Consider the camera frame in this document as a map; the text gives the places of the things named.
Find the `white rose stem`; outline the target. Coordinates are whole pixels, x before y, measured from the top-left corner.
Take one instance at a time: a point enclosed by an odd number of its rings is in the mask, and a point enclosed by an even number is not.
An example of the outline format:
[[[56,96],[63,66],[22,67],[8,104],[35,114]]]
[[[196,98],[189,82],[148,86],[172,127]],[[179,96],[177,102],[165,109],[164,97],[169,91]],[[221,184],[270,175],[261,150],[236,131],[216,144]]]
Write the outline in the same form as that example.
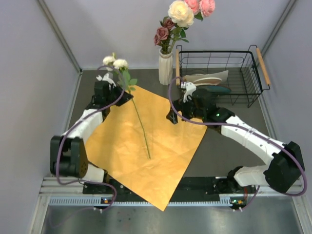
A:
[[[108,66],[106,68],[108,71],[113,71],[113,69],[112,69],[112,67],[113,67],[113,68],[117,69],[122,74],[123,78],[119,78],[118,83],[121,84],[122,88],[124,88],[129,94],[131,94],[131,91],[136,90],[135,85],[137,84],[137,79],[131,78],[131,75],[129,73],[129,64],[128,64],[127,60],[117,58],[116,54],[113,52],[111,55],[106,56],[102,60],[102,64],[105,66]],[[137,106],[136,106],[136,103],[134,100],[132,100],[132,103],[133,103],[133,106],[135,108],[136,115],[137,115],[138,121],[140,123],[142,132],[143,132],[145,146],[146,146],[147,153],[148,153],[148,159],[151,159],[151,154],[150,154],[150,150],[149,150],[149,146],[148,146],[147,136],[146,136],[146,132],[145,132],[141,117],[139,115],[139,111],[137,109]]]
[[[193,25],[195,17],[192,9],[183,0],[175,0],[169,6],[168,16],[171,18],[175,26],[175,29],[172,32],[172,44],[170,45],[169,50],[169,52],[171,52],[177,41],[182,40],[188,42],[188,40],[186,40],[185,31]]]

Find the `orange wrapping paper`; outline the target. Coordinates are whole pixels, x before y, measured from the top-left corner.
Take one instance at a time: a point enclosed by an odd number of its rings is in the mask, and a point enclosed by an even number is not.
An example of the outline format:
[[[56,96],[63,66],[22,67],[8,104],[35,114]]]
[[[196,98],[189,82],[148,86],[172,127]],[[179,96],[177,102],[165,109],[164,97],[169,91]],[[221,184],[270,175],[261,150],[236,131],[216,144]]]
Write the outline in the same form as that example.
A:
[[[166,115],[168,100],[141,87],[133,100],[113,106],[86,142],[88,160],[152,205],[164,211],[206,127]]]

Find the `dusty mauve rose stem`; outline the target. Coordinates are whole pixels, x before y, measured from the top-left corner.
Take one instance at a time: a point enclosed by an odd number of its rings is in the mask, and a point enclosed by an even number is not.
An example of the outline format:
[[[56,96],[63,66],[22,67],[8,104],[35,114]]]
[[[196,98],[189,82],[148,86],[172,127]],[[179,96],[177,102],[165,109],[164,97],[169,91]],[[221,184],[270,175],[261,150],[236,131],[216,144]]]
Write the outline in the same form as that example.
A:
[[[169,46],[171,41],[171,30],[175,24],[170,17],[165,17],[163,21],[160,21],[160,27],[157,28],[154,36],[155,46],[161,47],[162,54],[169,54]]]

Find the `pink rose stem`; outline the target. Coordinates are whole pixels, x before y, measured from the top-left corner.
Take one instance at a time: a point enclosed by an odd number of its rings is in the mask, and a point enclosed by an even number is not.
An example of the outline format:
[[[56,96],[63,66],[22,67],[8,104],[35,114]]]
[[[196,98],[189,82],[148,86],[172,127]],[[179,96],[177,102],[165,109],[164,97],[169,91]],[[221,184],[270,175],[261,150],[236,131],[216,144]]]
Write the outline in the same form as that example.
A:
[[[214,0],[185,0],[187,5],[192,9],[197,20],[203,21],[209,17],[215,10]]]

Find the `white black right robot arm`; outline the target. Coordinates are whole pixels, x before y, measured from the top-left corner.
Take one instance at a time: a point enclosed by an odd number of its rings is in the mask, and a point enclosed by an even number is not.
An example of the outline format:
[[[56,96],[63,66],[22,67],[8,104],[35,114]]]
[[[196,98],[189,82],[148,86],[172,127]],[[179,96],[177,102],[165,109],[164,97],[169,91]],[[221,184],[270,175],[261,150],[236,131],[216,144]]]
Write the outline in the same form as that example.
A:
[[[300,146],[272,139],[242,121],[232,111],[216,106],[205,89],[187,87],[184,97],[170,101],[166,118],[173,124],[181,118],[187,122],[199,120],[199,124],[211,127],[259,157],[264,165],[238,166],[228,173],[228,188],[239,193],[246,186],[269,186],[286,194],[304,172]]]

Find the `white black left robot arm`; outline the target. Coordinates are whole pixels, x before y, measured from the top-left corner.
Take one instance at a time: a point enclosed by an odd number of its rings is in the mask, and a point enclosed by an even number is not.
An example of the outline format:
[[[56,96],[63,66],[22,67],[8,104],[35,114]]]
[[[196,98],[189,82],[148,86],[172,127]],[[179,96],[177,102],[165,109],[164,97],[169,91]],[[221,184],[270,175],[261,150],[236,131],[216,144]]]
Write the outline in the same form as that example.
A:
[[[112,80],[95,82],[94,95],[75,124],[50,141],[50,172],[57,176],[70,176],[93,182],[99,193],[109,191],[111,182],[105,178],[105,170],[91,164],[87,158],[85,143],[93,131],[106,119],[111,106],[121,106],[133,99]]]

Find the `white ribbed ceramic vase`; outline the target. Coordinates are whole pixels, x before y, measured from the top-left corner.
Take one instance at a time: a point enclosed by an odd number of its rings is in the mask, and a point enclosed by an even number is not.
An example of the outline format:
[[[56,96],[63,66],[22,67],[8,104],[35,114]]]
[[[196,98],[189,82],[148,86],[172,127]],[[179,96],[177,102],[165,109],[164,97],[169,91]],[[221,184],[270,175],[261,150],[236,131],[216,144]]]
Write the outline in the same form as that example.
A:
[[[159,82],[162,85],[169,85],[173,77],[173,53],[164,54],[160,49],[158,64]]]

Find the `beige round plate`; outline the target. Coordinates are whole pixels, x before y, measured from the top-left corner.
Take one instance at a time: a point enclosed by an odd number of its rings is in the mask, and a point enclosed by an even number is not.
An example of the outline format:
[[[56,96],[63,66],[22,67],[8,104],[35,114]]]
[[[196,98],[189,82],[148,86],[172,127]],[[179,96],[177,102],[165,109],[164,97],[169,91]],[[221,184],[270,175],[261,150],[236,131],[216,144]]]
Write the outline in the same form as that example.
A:
[[[222,82],[222,79],[215,77],[203,77],[203,76],[185,76],[184,81],[191,82],[195,86],[198,85],[218,85]]]

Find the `teal round plate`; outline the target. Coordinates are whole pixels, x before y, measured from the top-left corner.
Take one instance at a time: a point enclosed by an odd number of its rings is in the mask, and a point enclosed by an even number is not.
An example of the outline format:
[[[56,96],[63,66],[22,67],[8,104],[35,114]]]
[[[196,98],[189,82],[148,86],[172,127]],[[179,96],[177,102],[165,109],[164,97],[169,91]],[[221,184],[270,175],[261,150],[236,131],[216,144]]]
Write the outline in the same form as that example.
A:
[[[230,94],[231,89],[221,85],[197,85],[197,89],[205,89],[211,93]]]

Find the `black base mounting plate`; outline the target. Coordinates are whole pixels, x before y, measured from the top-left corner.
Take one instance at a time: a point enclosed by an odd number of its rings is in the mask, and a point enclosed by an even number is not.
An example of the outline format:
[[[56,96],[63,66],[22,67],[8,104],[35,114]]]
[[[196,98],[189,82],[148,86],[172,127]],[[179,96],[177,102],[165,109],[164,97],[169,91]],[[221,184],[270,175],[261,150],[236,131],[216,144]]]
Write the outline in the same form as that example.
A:
[[[178,183],[176,191],[203,191],[214,194],[251,194],[255,191],[252,186],[241,187],[233,178],[228,177],[183,177]],[[108,194],[110,187],[86,183],[83,185],[84,195]]]

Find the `aluminium frame rail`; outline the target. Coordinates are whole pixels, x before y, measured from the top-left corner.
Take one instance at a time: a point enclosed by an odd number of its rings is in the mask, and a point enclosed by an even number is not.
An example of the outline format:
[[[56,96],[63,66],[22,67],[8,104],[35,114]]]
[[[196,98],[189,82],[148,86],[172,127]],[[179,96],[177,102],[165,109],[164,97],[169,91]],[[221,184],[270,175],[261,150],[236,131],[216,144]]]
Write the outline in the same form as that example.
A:
[[[303,190],[303,178],[300,177],[296,182],[287,190],[289,194],[297,194]],[[285,195],[284,193],[279,193],[273,190],[271,187],[268,186],[261,186],[257,196],[282,196]]]

